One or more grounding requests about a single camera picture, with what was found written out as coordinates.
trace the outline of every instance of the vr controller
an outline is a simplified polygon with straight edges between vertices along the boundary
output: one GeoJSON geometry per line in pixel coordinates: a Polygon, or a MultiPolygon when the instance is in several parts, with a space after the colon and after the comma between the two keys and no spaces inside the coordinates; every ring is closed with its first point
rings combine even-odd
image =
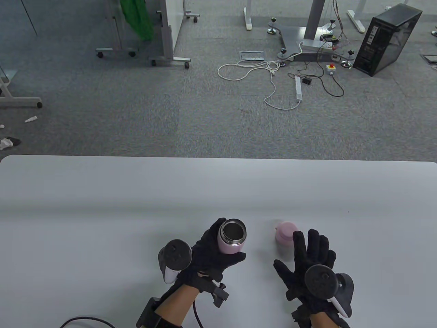
{"type": "Polygon", "coordinates": [[[305,285],[315,297],[331,302],[343,317],[351,317],[354,282],[349,275],[334,273],[325,265],[313,265],[305,273],[305,285]]]}

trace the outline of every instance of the power adapter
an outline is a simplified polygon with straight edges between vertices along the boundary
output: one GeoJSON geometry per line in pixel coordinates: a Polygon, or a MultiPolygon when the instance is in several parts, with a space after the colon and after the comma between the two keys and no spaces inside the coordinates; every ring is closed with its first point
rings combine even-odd
{"type": "Polygon", "coordinates": [[[311,79],[309,78],[309,77],[304,77],[303,79],[302,79],[302,82],[303,83],[305,83],[305,84],[307,84],[307,85],[310,85],[311,84],[311,79]]]}

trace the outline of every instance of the desk leg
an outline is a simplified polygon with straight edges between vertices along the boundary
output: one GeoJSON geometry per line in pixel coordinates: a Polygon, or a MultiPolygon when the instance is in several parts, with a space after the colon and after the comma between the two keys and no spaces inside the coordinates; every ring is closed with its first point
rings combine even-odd
{"type": "Polygon", "coordinates": [[[386,6],[385,10],[389,10],[391,8],[391,6],[386,6]]]}
{"type": "Polygon", "coordinates": [[[357,10],[354,12],[353,10],[348,10],[347,15],[349,16],[352,23],[357,28],[358,32],[365,33],[366,28],[363,23],[360,21],[360,15],[363,13],[364,5],[366,4],[366,0],[360,0],[357,6],[357,10]]]}
{"type": "Polygon", "coordinates": [[[250,7],[252,6],[252,0],[247,0],[246,7],[243,7],[244,21],[246,22],[246,30],[252,30],[252,20],[250,19],[250,7]]]}

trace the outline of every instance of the open bottle mouth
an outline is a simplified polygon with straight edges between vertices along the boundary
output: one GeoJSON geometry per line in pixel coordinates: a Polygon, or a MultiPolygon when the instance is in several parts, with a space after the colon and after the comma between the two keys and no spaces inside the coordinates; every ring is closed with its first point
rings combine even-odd
{"type": "Polygon", "coordinates": [[[229,219],[220,227],[221,239],[229,245],[240,245],[246,239],[246,226],[238,219],[229,219]]]}

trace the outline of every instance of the power strip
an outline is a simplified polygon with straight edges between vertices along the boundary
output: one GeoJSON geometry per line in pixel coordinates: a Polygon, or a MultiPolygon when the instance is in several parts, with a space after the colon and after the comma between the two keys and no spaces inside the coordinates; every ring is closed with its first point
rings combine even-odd
{"type": "Polygon", "coordinates": [[[296,101],[302,102],[302,85],[301,85],[300,77],[295,76],[295,82],[296,82],[296,101]]]}

